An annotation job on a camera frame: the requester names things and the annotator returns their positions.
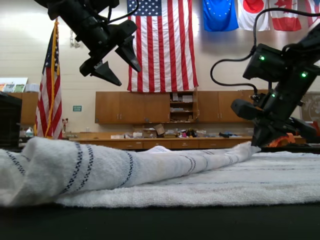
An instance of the folded towel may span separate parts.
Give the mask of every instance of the folded towel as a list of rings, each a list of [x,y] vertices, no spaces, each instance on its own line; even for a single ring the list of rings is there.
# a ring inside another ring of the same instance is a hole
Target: folded towel
[[[130,201],[139,204],[140,199],[130,193],[116,196],[117,190],[126,188],[134,192],[136,188],[132,186],[240,163],[259,150],[243,143],[222,150],[136,153],[36,137],[27,143],[22,153],[0,150],[0,206],[58,202],[112,207],[117,202],[120,205],[126,202],[123,206],[130,207]],[[108,201],[106,196],[97,197],[105,194],[114,196],[110,203],[101,202]],[[150,194],[160,202],[169,201],[164,199],[162,191]],[[144,206],[149,205],[147,202],[146,198]]]

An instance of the blue flag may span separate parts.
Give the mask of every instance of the blue flag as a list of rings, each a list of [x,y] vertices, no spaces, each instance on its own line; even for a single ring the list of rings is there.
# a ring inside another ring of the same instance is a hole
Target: blue flag
[[[234,0],[202,0],[204,29],[209,32],[226,32],[237,29]]]

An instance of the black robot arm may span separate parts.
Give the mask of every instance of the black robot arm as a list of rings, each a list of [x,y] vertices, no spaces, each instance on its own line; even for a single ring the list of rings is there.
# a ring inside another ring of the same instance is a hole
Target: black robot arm
[[[90,59],[80,67],[83,76],[95,76],[117,86],[120,80],[109,68],[108,62],[102,59],[118,45],[116,53],[120,55],[133,69],[140,72],[137,57],[133,49],[132,34],[137,30],[136,24],[126,20],[118,25],[111,24],[110,19],[99,13],[109,7],[119,5],[119,0],[35,0],[48,8],[51,20],[61,17],[77,35],[76,40],[82,41],[90,50]]]
[[[320,75],[320,68],[315,65],[319,60],[320,24],[300,42],[282,50],[264,44],[257,46],[243,77],[278,84],[266,95],[254,95],[253,104],[236,99],[231,106],[239,117],[253,120],[253,146],[264,146],[289,132],[298,132],[307,139],[316,135],[312,126],[291,115],[297,106],[303,105],[302,97]]]

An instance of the table surface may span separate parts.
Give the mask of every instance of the table surface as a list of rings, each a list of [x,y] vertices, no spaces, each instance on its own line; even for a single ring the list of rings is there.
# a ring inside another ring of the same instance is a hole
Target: table surface
[[[320,204],[199,208],[0,208],[1,239],[319,239]]]

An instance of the wall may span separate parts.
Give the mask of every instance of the wall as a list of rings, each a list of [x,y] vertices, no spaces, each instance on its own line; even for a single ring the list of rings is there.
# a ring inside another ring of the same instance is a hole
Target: wall
[[[200,91],[230,91],[245,87],[222,87],[210,80],[211,66],[222,58],[241,58],[246,56],[253,45],[253,33],[237,29],[230,32],[206,32],[203,29],[202,1],[193,0],[193,33],[196,57],[196,70]],[[48,42],[54,23],[50,21],[45,8],[33,0],[1,0],[0,3],[0,77],[28,77],[29,83],[40,83]],[[126,1],[120,0],[120,6],[113,11],[113,17],[126,12]],[[308,30],[306,18],[301,19],[303,30],[297,32],[265,31],[257,34],[258,42],[282,48],[287,43],[299,41]],[[84,131],[90,128],[98,131],[129,131],[129,125],[100,126],[94,123],[96,91],[126,91],[128,69],[126,63],[114,52],[105,60],[122,81],[117,87],[94,77],[83,77],[79,73],[80,65],[89,58],[88,50],[70,48],[70,29],[60,20],[60,65],[63,117],[69,118],[68,130]],[[242,74],[248,62],[224,63],[215,71],[216,79],[223,83],[248,82]],[[262,80],[251,80],[260,89],[267,88]],[[320,90],[316,81],[311,91]],[[83,112],[72,112],[73,105],[82,105]],[[216,128],[238,128],[240,126],[214,125]]]

